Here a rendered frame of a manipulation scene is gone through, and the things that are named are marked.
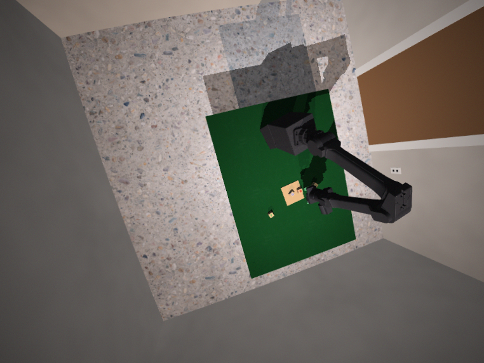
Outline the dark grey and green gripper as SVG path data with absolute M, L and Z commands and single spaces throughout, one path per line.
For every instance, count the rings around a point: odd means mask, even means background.
M 311 186 L 305 187 L 304 189 L 305 189 L 304 191 L 307 190 L 307 193 L 306 193 L 307 203 L 308 204 L 313 204 L 313 203 L 317 202 L 317 201 L 314 200 L 314 195 L 315 195 L 316 192 L 313 191 L 314 189 L 316 189 L 316 186 L 311 185 Z

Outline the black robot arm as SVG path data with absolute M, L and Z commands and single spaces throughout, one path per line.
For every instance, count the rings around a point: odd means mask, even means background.
M 312 128 L 311 128 L 312 127 Z M 341 208 L 371 215 L 374 221 L 394 223 L 405 216 L 412 208 L 412 186 L 401 184 L 383 175 L 373 167 L 341 147 L 341 141 L 328 131 L 313 131 L 314 124 L 293 130 L 296 147 L 307 145 L 314 156 L 325 157 L 352 174 L 359 181 L 371 188 L 381 199 L 366 199 L 336 194 L 331 187 L 314 189 L 314 200 L 321 214 L 328 215 L 332 208 Z M 323 205 L 323 206 L 322 206 Z M 370 214 L 371 211 L 371 214 Z

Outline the peach flat mat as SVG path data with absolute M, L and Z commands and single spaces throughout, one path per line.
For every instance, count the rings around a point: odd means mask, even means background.
M 281 191 L 283 193 L 287 206 L 304 198 L 303 193 L 301 194 L 297 193 L 298 188 L 300 188 L 300 184 L 298 180 L 281 188 Z M 291 197 L 288 194 L 290 191 L 293 191 L 295 193 L 293 197 Z

